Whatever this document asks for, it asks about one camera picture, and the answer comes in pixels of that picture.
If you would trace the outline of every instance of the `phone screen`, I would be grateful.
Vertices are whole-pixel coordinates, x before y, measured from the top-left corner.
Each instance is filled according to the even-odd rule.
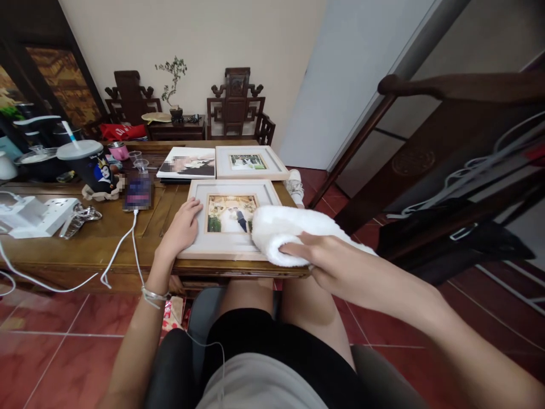
[[[123,210],[147,210],[152,206],[153,182],[149,178],[132,179],[127,188]]]

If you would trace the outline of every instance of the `pink cup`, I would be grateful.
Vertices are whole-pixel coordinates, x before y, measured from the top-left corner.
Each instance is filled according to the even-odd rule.
[[[123,142],[113,142],[108,145],[108,149],[114,158],[118,161],[129,159],[129,150]]]

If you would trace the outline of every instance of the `wooden table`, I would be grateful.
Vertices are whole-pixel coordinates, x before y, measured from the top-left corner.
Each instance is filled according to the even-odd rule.
[[[148,139],[152,141],[186,141],[204,140],[206,138],[204,120],[201,115],[198,122],[185,122],[181,124],[172,122],[152,122],[146,125]]]
[[[130,151],[142,151],[150,161],[150,166],[157,166],[173,146],[195,148],[213,148],[217,145],[252,145],[255,141],[188,141],[184,144],[172,141],[127,142]],[[273,182],[282,204],[295,206],[281,182]],[[43,239],[13,239],[1,235],[2,245],[19,271],[34,276],[43,282],[62,289],[72,288],[94,273],[100,273],[89,283],[80,288],[87,292],[125,292],[138,293],[141,282],[136,269],[135,254],[130,237],[126,238],[108,272],[109,290],[100,282],[100,275],[105,270],[120,238],[130,229],[133,213],[121,210],[122,199],[112,202],[89,202],[82,198],[81,183],[23,183],[11,182],[1,189],[9,190],[22,196],[35,195],[42,202],[51,198],[77,197],[85,206],[93,205],[103,214],[103,218],[87,222],[74,237],[69,240],[57,235]],[[153,208],[140,211],[135,228],[136,245],[142,272],[147,277],[154,256],[154,251],[161,237],[168,229],[174,214],[187,200],[189,185],[163,185],[155,178]],[[0,266],[6,268],[4,261]],[[226,281],[226,277],[305,277],[306,268],[283,268],[264,261],[226,261],[226,260],[176,260],[173,272],[183,284],[181,294],[194,297],[203,287],[217,285]],[[14,275],[17,281],[24,282]]]

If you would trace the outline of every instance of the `white power strip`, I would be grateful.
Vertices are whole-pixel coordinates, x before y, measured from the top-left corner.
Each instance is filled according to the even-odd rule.
[[[29,223],[25,226],[13,226],[13,229],[8,233],[16,239],[30,239],[32,237],[51,237],[64,224],[68,217],[72,214],[74,206],[79,203],[76,198],[66,199],[50,199],[45,203],[41,203],[35,197],[26,197],[23,209],[19,211],[17,205],[12,210],[0,210],[0,220],[12,225],[14,219],[20,215],[23,216],[24,208],[31,207],[32,202],[38,202],[45,207],[45,212],[41,215],[33,215],[34,218],[39,218],[41,221],[37,223]]]

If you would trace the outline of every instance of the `carved wooden chair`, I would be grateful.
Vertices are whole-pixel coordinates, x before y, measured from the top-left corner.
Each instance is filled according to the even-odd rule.
[[[162,112],[161,100],[152,98],[153,88],[140,85],[138,71],[115,71],[113,88],[105,88],[111,99],[105,99],[114,123],[128,122],[131,125],[145,123],[142,115],[149,112]]]
[[[250,68],[226,68],[225,84],[219,89],[213,85],[216,97],[207,98],[208,138],[257,139],[262,145],[270,145],[275,124],[263,113],[265,97],[259,97],[262,90],[263,85],[250,84]],[[213,125],[221,125],[221,134],[213,134]]]
[[[116,118],[117,117],[115,115],[108,114],[105,116],[101,116],[99,119],[95,121],[88,122],[87,124],[85,124],[83,126],[83,129],[85,130],[85,133],[87,134],[87,139],[93,139],[96,141],[103,140],[102,131],[100,130],[100,125],[102,125],[103,123],[119,123],[115,121]]]

